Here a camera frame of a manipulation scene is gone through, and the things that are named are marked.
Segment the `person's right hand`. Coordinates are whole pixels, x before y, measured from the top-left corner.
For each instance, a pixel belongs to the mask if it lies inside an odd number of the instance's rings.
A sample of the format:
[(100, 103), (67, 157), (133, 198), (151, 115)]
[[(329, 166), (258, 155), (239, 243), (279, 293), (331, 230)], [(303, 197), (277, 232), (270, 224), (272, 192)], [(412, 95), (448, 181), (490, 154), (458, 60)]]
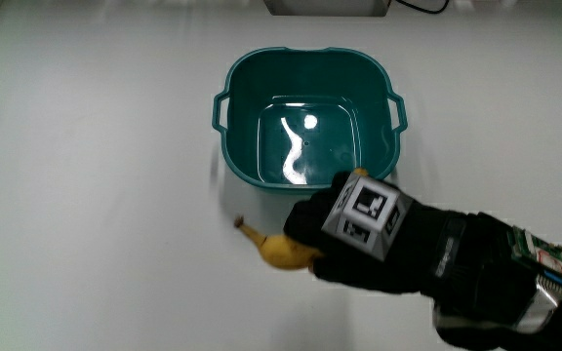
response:
[(449, 220), (466, 214), (413, 201), (391, 249), (379, 261), (322, 231), (349, 176), (349, 171), (338, 172), (330, 187), (296, 202), (283, 232), (324, 255), (312, 264), (321, 280), (383, 293), (428, 293), (434, 281), (430, 269), (437, 266), (437, 255), (446, 244), (442, 232)]

